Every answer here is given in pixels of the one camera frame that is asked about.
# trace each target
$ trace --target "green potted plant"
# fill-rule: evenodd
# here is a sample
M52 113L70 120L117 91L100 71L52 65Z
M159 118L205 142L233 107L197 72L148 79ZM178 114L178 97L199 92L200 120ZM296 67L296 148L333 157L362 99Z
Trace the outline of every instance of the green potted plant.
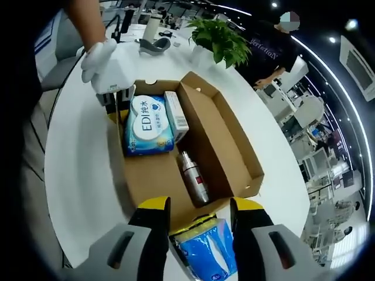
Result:
M226 22L219 19L193 19L189 22L188 27L196 27L191 37L197 45L193 51L193 56L197 56L204 48L213 53L215 63L225 60L227 68L234 64L238 66L247 64L250 49L246 45L246 40L237 32L231 30Z

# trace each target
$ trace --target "desk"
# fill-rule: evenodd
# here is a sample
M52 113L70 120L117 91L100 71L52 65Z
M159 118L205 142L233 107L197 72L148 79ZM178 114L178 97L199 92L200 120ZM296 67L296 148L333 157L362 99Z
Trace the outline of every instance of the desk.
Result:
M130 33L135 32L142 37L139 25L131 27ZM135 42L119 47L126 48L137 60L138 78L148 83L157 79L180 80L193 70L223 93L265 173L260 192L252 199L264 206L275 224L284 224L300 236L309 211L309 198L294 154L274 117L234 68L226 70L224 64L219 64L208 71L193 69L188 62L193 46L179 36L172 40L181 46L171 46L159 57L139 54ZM94 241L115 224L127 222L115 192L119 186L124 189L117 130L91 85L82 83L80 66L81 60L56 103L45 157L50 217L73 267L88 257ZM229 208L219 211L218 216L230 222ZM176 280L177 276L179 280L188 280L171 251L164 276L165 280Z

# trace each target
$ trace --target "tissue pack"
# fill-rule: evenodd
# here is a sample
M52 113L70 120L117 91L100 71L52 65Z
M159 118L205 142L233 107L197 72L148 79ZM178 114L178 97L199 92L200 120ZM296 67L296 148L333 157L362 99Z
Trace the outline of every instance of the tissue pack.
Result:
M137 95L133 98L124 138L127 155L153 155L173 150L173 134L163 97Z
M175 239L189 269L200 280L225 280L237 272L233 237L226 220L212 218Z

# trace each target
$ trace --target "cardboard box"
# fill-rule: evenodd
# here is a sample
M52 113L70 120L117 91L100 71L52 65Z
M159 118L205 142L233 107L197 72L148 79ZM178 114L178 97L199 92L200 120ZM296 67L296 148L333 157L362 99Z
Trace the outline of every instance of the cardboard box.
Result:
M135 205L149 198L169 196L171 231L176 231L199 216L223 208L232 196L247 198L258 193L263 170L241 125L217 89L193 72L182 81L159 80L152 85L137 81L136 85L136 95L175 91L190 129L173 152L125 157L125 178ZM122 143L120 119L117 124ZM182 150L197 162L213 200L202 208L194 207L183 182L177 160L178 151Z

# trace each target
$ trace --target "white glove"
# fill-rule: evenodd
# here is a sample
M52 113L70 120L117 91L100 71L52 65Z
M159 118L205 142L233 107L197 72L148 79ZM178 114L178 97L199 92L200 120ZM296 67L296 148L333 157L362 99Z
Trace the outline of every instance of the white glove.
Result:
M131 54L114 39L96 43L82 61L82 81L90 82L96 94L126 90L134 85L136 69Z
M116 47L117 42L113 38L98 42L91 47L81 65L83 83L90 82L95 75L102 72Z

